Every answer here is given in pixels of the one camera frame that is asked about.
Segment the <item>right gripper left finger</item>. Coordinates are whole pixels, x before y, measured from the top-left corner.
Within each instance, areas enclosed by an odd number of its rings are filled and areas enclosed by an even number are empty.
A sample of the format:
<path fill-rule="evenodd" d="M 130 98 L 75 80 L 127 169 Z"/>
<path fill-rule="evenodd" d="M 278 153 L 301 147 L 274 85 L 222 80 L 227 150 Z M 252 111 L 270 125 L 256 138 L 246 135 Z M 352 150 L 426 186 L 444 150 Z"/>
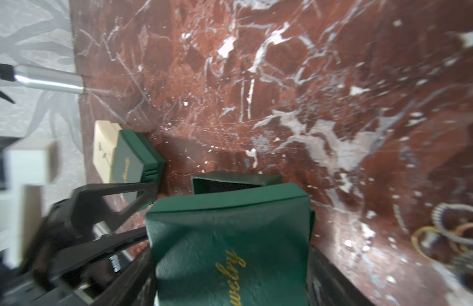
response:
<path fill-rule="evenodd" d="M 154 305 L 156 292 L 155 264 L 146 247 L 91 305 Z"/>

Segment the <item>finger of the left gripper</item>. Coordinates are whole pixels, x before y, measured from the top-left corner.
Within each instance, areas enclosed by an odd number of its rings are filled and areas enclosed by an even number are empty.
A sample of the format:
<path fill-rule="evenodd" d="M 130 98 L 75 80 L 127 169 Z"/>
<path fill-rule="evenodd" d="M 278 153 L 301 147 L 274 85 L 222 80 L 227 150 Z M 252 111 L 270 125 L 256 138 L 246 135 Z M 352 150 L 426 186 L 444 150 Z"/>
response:
<path fill-rule="evenodd" d="M 122 210 L 110 208 L 106 196 L 140 193 Z M 143 205 L 156 199 L 155 183 L 87 184 L 74 189 L 71 197 L 55 204 L 48 216 L 47 226 L 60 237 L 86 237 L 95 224 L 104 222 L 111 231 L 123 225 Z"/>
<path fill-rule="evenodd" d="M 56 229 L 41 230 L 29 251 L 29 273 L 37 283 L 49 283 L 56 275 L 116 256 L 120 258 L 120 265 L 114 265 L 113 271 L 118 272 L 133 261 L 128 249 L 147 239 L 145 228 L 106 234 L 97 240 L 93 239 L 92 233 L 86 237 L 72 238 Z"/>

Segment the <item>green bow box lid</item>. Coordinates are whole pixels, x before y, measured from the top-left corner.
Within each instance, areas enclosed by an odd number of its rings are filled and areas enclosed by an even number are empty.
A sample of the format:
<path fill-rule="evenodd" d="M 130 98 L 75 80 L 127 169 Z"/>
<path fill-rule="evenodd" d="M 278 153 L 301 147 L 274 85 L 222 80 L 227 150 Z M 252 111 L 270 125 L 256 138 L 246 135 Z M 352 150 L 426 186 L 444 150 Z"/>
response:
<path fill-rule="evenodd" d="M 156 193 L 159 191 L 165 168 L 165 158 L 143 133 L 133 130 L 119 131 L 112 166 L 114 182 L 149 183 Z"/>

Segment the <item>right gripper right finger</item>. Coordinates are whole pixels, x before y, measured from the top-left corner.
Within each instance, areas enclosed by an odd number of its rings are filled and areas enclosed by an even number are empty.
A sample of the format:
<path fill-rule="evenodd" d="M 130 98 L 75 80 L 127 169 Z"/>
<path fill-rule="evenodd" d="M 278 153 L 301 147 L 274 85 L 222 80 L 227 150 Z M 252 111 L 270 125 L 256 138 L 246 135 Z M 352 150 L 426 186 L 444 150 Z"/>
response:
<path fill-rule="evenodd" d="M 308 255 L 308 295 L 312 306 L 373 306 L 318 249 Z"/>

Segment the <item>cream lotus box lid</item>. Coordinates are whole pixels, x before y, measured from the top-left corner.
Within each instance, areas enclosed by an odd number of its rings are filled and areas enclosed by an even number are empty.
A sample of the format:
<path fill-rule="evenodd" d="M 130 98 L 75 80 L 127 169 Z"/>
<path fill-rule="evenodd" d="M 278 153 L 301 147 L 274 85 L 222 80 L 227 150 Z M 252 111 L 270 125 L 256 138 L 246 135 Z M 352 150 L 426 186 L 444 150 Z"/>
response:
<path fill-rule="evenodd" d="M 113 183 L 112 169 L 121 125 L 96 121 L 94 125 L 93 165 L 103 183 Z"/>

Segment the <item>green jewelry box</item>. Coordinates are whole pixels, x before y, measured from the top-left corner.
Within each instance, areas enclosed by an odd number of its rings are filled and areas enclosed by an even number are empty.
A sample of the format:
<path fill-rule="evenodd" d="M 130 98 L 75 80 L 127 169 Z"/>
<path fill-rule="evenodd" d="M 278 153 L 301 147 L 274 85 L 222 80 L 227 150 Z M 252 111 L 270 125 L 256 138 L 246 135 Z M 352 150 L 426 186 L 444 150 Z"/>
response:
<path fill-rule="evenodd" d="M 156 305 L 307 305 L 311 218 L 294 183 L 157 200 Z"/>

